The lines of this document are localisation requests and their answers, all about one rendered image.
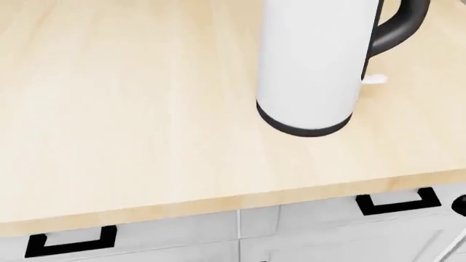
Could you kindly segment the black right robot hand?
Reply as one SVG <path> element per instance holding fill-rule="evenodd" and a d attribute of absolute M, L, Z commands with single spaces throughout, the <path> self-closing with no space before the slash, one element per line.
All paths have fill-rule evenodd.
<path fill-rule="evenodd" d="M 455 213 L 466 217 L 466 194 L 458 196 L 451 204 L 451 208 Z"/>

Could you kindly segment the white cabinet drawer front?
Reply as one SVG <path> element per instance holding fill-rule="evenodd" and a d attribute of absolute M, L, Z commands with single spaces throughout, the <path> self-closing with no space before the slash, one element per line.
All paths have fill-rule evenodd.
<path fill-rule="evenodd" d="M 440 262 L 466 229 L 451 208 L 466 183 L 428 187 L 441 207 L 363 215 L 356 196 L 345 196 L 245 209 L 240 262 Z M 420 200 L 417 190 L 369 195 L 385 205 Z"/>
<path fill-rule="evenodd" d="M 0 237 L 0 262 L 65 262 L 237 239 L 237 212 L 118 224 L 112 248 L 26 258 L 28 236 Z"/>

